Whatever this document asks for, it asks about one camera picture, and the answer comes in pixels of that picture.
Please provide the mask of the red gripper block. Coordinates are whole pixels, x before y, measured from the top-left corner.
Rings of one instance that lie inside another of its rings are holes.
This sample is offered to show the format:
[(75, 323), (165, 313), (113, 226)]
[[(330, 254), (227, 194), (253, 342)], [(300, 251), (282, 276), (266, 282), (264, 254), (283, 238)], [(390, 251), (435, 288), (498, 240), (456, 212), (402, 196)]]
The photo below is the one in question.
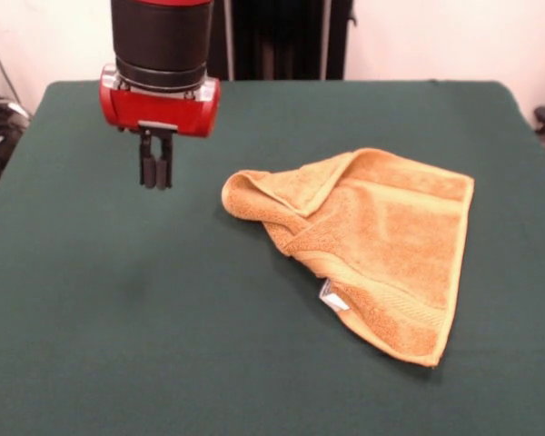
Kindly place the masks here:
[[(220, 102), (220, 81), (205, 77), (192, 91), (157, 93), (129, 85), (114, 64), (104, 67), (99, 99), (104, 119), (120, 129), (166, 130), (182, 136), (207, 137), (211, 134)], [(140, 185), (159, 190), (172, 187), (173, 136), (161, 137), (161, 156), (155, 161), (152, 136), (140, 133)]]

